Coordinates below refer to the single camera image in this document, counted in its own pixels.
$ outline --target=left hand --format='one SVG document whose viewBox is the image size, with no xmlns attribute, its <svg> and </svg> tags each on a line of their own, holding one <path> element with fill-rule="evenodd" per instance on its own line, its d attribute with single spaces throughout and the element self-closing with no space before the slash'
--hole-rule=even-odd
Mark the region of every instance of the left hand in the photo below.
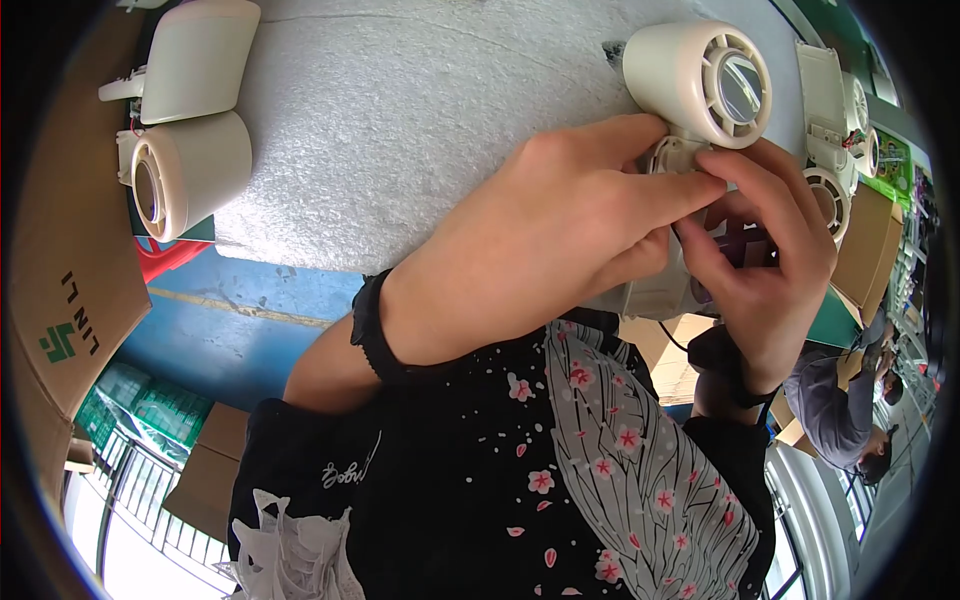
<svg viewBox="0 0 960 600">
<path fill-rule="evenodd" d="M 664 135 L 659 118 L 635 114 L 521 144 L 384 282 L 396 358 L 451 360 L 659 272 L 669 225 L 727 189 L 706 173 L 637 175 L 634 160 Z"/>
</svg>

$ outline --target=cardboard box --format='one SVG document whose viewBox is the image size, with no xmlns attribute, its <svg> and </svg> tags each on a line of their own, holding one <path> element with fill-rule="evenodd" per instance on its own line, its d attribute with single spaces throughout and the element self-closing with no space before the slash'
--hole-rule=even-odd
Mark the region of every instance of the cardboard box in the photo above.
<svg viewBox="0 0 960 600">
<path fill-rule="evenodd" d="M 163 501 L 171 515 L 223 543 L 227 543 L 233 480 L 247 443 L 249 416 L 226 404 L 214 404 L 177 486 Z"/>
<path fill-rule="evenodd" d="M 899 204 L 861 182 L 852 201 L 850 227 L 830 282 L 858 309 L 860 322 L 873 320 L 900 250 L 903 211 Z"/>
<path fill-rule="evenodd" d="M 73 417 L 150 310 L 116 179 L 124 105 L 97 99 L 99 85 L 129 73 L 141 20 L 107 11 L 62 73 L 24 179 L 5 274 L 17 406 L 40 484 L 58 503 Z"/>
</svg>

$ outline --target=right hand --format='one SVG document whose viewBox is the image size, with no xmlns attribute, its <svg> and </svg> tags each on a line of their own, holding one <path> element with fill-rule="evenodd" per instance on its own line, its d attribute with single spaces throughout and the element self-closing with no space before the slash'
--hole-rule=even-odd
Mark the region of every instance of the right hand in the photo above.
<svg viewBox="0 0 960 600">
<path fill-rule="evenodd" d="M 773 392 L 790 374 L 836 266 L 836 246 L 796 159 L 760 139 L 739 152 L 701 152 L 704 171 L 736 184 L 719 201 L 730 216 L 757 223 L 778 246 L 776 268 L 735 269 L 689 217 L 676 229 L 690 273 L 710 292 L 743 354 L 748 391 Z"/>
</svg>

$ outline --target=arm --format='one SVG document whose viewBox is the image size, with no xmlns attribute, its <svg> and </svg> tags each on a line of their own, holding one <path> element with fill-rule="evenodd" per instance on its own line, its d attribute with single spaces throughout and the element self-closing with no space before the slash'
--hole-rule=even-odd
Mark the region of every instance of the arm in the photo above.
<svg viewBox="0 0 960 600">
<path fill-rule="evenodd" d="M 665 134 L 657 117 L 634 114 L 521 144 L 384 281 L 380 316 L 396 359 L 452 360 L 659 272 L 668 226 L 726 192 L 706 173 L 638 175 L 634 161 Z M 376 393 L 352 327 L 347 315 L 298 360 L 287 402 L 344 414 Z"/>
</svg>

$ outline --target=worker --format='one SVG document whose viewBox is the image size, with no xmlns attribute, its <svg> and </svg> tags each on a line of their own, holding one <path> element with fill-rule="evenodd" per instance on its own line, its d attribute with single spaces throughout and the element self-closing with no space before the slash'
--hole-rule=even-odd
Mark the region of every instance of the worker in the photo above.
<svg viewBox="0 0 960 600">
<path fill-rule="evenodd" d="M 537 134 L 365 283 L 283 399 L 250 416 L 229 512 L 241 584 L 322 598 L 761 594 L 776 536 L 758 406 L 790 374 L 836 250 L 786 151 L 760 140 L 698 154 L 702 172 L 638 175 L 666 134 L 652 115 Z M 688 217 L 715 203 L 753 212 L 780 266 L 734 269 Z M 721 373 L 729 406 L 684 427 L 616 316 L 575 308 L 663 269 L 671 224 L 737 356 Z M 280 512 L 290 539 L 265 550 L 260 519 L 273 532 Z"/>
<path fill-rule="evenodd" d="M 889 405 L 900 401 L 903 383 L 891 372 L 895 354 L 891 344 L 896 334 L 887 322 L 882 335 L 870 342 L 863 354 L 860 372 L 851 378 L 846 392 L 838 387 L 837 362 L 847 353 L 817 342 L 806 342 L 792 373 L 784 383 L 787 404 L 800 422 L 810 443 L 829 465 L 873 485 L 890 469 L 890 435 L 874 424 L 874 398 L 879 394 Z"/>
</svg>

